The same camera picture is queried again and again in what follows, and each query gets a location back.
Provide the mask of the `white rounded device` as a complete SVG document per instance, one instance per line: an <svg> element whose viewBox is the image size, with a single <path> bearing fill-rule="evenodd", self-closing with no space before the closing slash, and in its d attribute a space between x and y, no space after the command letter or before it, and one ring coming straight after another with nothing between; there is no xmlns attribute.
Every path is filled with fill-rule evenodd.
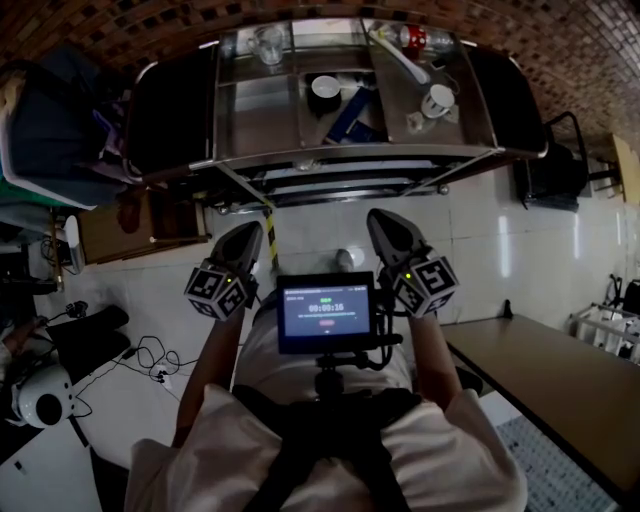
<svg viewBox="0 0 640 512"><path fill-rule="evenodd" d="M18 414L31 427L56 426L75 412L71 378L61 365L36 371L16 390Z"/></svg>

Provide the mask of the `black chest harness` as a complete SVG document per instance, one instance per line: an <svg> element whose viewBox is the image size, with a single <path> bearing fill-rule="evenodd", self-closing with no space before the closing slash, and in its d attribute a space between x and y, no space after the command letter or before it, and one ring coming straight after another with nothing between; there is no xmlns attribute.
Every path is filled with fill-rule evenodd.
<svg viewBox="0 0 640 512"><path fill-rule="evenodd" d="M392 456L382 442L382 430L414 410L421 403L418 395L395 388L289 405L277 404L245 385L235 386L233 395L281 438L266 479L243 512L279 512L316 463L331 458L353 467L376 512L410 512L391 468Z"/></svg>

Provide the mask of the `white elongated packet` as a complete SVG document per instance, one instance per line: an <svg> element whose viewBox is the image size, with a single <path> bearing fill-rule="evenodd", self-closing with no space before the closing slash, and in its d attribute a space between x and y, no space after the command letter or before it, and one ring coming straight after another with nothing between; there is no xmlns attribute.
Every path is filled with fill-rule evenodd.
<svg viewBox="0 0 640 512"><path fill-rule="evenodd" d="M414 64L409 60L401 50L396 48L391 42L389 42L379 31L369 30L368 35L381 47L386 49L416 80L420 85L426 85L431 82L430 75L422 69L420 66Z"/></svg>

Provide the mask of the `brown table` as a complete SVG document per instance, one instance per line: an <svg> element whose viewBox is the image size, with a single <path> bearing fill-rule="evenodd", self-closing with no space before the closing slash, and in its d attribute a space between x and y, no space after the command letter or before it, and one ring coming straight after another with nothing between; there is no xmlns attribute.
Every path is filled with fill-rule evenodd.
<svg viewBox="0 0 640 512"><path fill-rule="evenodd" d="M640 508L640 367L526 316L443 328L451 351L617 503Z"/></svg>

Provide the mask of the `tan wooden board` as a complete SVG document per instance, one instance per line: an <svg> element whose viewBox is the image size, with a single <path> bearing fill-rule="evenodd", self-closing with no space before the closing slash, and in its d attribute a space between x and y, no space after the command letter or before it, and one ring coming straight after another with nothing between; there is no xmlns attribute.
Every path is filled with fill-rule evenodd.
<svg viewBox="0 0 640 512"><path fill-rule="evenodd" d="M620 170L624 201L640 206L640 156L619 136L612 135Z"/></svg>

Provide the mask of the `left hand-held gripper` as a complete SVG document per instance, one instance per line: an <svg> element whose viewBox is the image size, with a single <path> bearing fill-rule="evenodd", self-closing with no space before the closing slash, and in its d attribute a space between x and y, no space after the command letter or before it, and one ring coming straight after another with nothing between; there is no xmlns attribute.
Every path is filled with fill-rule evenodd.
<svg viewBox="0 0 640 512"><path fill-rule="evenodd" d="M251 308L258 283L251 274L263 240L260 223L244 223L215 244L212 259L193 269L184 296L201 315L227 321L238 310Z"/></svg>

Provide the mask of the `glass mug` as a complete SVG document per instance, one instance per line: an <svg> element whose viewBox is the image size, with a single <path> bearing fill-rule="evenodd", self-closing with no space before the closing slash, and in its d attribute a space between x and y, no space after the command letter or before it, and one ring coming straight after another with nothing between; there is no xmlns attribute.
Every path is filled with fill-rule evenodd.
<svg viewBox="0 0 640 512"><path fill-rule="evenodd" d="M249 50L267 66L279 65L284 54L284 34L277 26L256 29L247 40Z"/></svg>

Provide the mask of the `black bag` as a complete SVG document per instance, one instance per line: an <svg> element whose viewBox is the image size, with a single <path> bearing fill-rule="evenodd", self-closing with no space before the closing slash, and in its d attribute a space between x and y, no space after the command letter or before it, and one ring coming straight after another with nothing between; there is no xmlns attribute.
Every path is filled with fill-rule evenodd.
<svg viewBox="0 0 640 512"><path fill-rule="evenodd" d="M570 119L576 135L579 157L556 142L552 127ZM522 206L542 207L577 213L578 197L588 182L589 167L584 140L576 116L565 111L545 125L548 149L543 158L513 164L516 193Z"/></svg>

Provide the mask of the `white patterned mat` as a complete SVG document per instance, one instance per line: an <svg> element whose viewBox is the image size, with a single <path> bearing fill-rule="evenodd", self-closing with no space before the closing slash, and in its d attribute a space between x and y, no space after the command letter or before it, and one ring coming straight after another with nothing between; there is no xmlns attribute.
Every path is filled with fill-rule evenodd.
<svg viewBox="0 0 640 512"><path fill-rule="evenodd" d="M526 512L611 512L613 499L523 416L497 427L523 470Z"/></svg>

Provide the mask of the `white metal rack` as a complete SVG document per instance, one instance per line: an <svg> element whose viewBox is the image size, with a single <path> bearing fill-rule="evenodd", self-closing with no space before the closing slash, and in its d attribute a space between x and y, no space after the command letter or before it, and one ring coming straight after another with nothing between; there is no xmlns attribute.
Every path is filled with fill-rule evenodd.
<svg viewBox="0 0 640 512"><path fill-rule="evenodd" d="M569 321L577 339L640 366L640 315L591 303Z"/></svg>

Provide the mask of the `brown wooden shoe rack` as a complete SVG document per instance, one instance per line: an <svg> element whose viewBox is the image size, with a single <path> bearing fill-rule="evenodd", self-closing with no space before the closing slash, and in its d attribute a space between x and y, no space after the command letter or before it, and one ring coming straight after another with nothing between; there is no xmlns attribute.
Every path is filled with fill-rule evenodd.
<svg viewBox="0 0 640 512"><path fill-rule="evenodd" d="M135 193L141 200L140 225L135 233L126 234L120 228L118 200L76 213L85 266L134 259L211 240L202 208L194 201L177 200L166 190L145 186L124 194L127 193ZM57 243L66 242L66 219L60 219L58 210L49 213L54 282L59 291L64 289L64 277Z"/></svg>

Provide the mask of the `person's left forearm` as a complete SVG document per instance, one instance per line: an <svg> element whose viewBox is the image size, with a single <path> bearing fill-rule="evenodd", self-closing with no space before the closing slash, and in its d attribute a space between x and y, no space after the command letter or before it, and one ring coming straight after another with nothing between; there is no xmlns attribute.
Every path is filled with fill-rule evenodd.
<svg viewBox="0 0 640 512"><path fill-rule="evenodd" d="M172 447L183 446L202 407L206 387L230 389L244 317L245 310L238 309L212 327L180 399Z"/></svg>

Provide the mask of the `green garment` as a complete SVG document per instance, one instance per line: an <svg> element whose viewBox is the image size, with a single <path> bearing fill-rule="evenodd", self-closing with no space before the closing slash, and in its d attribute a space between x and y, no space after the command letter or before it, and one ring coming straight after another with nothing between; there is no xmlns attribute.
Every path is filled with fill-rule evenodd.
<svg viewBox="0 0 640 512"><path fill-rule="evenodd" d="M24 191L11 185L0 171L0 206L30 203L31 201Z"/></svg>

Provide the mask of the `black office chair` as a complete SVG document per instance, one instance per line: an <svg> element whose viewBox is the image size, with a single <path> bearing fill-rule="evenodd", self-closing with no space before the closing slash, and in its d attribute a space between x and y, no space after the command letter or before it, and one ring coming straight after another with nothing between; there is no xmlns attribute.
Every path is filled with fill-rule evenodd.
<svg viewBox="0 0 640 512"><path fill-rule="evenodd" d="M640 279L631 280L625 291L622 291L621 277L610 274L609 279L611 280L609 289L613 290L613 297L607 300L606 305L640 315Z"/></svg>

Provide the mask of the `yellow black hazard tape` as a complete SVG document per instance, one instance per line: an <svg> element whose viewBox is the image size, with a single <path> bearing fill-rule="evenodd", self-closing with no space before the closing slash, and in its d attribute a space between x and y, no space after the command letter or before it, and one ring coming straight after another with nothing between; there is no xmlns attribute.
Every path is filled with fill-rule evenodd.
<svg viewBox="0 0 640 512"><path fill-rule="evenodd" d="M270 261L271 261L272 270L274 272L278 272L279 271L279 258L278 258L276 235L275 235L275 224L274 224L274 218L273 218L273 209L272 208L267 208L264 211L264 217L265 217L266 228L267 228L269 255L270 255Z"/></svg>

